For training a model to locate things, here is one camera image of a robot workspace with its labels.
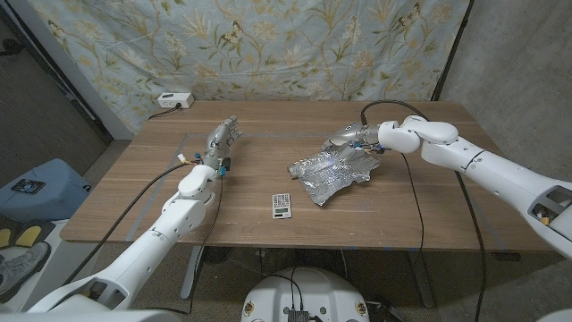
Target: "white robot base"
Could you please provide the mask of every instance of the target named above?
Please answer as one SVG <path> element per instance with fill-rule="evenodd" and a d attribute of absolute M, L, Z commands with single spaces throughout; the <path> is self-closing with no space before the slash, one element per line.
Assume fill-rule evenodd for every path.
<path fill-rule="evenodd" d="M 290 279 L 299 286 L 302 298 Z M 358 290 L 334 273 L 316 267 L 287 268 L 269 275 L 248 294 L 241 321 L 289 321 L 289 316 L 297 315 L 316 321 L 369 321 L 366 302 Z"/>

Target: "wooden table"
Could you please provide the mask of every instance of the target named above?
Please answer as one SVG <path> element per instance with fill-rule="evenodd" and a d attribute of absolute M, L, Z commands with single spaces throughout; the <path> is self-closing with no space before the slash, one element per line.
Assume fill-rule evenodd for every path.
<path fill-rule="evenodd" d="M 195 102 L 191 109 L 148 122 L 62 231 L 71 242 L 100 240 L 139 191 L 170 165 L 179 151 L 187 158 L 205 150 L 206 135 L 230 115 L 239 117 L 244 136 L 231 147 L 232 168 L 223 180 L 220 214 L 207 245 L 413 250 L 421 224 L 407 168 L 397 152 L 376 156 L 381 165 L 371 181 L 353 183 L 317 206 L 286 170 L 319 151 L 334 131 L 359 122 L 362 102 Z M 500 154 L 475 120 L 456 103 L 414 103 L 431 120 L 453 123 L 476 145 Z M 370 123 L 410 115 L 402 106 L 367 111 Z M 425 250 L 478 250 L 471 216 L 451 170 L 408 155 L 425 221 Z M 132 241 L 158 218 L 163 203 L 190 167 L 169 174 L 151 188 L 123 219 L 110 242 Z M 549 250 L 516 211 L 466 179 L 487 250 Z M 219 195 L 220 182 L 214 189 Z M 271 196 L 289 193 L 291 219 L 272 219 Z M 213 223 L 182 242 L 200 244 Z"/>

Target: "shoe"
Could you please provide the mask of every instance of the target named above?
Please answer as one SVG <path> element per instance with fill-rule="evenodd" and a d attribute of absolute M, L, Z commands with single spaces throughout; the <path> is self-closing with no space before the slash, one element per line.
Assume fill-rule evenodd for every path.
<path fill-rule="evenodd" d="M 20 290 L 20 286 L 42 269 L 50 257 L 50 245 L 39 242 L 19 257 L 0 264 L 0 302 L 6 303 Z"/>

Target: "floral backdrop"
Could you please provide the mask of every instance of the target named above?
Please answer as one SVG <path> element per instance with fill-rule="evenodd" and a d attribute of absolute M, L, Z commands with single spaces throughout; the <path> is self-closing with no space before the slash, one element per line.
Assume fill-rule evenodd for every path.
<path fill-rule="evenodd" d="M 468 0 L 29 0 L 134 133 L 195 99 L 429 100 Z"/>

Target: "white robotic arm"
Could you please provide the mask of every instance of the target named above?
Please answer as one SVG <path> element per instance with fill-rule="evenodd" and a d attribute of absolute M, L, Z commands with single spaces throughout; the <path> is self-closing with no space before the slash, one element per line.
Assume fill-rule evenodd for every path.
<path fill-rule="evenodd" d="M 459 171 L 507 202 L 555 250 L 572 259 L 572 182 L 552 179 L 508 161 L 458 135 L 449 123 L 409 116 L 402 125 L 353 124 L 334 133 L 323 148 L 349 144 L 411 153 Z"/>
<path fill-rule="evenodd" d="M 230 145 L 242 134 L 232 116 L 208 136 L 203 165 L 179 183 L 179 190 L 163 206 L 159 218 L 109 267 L 94 275 L 49 293 L 29 313 L 103 312 L 127 309 L 171 247 L 202 223 L 206 207 L 215 198 L 211 192 L 223 175 L 223 159 Z"/>

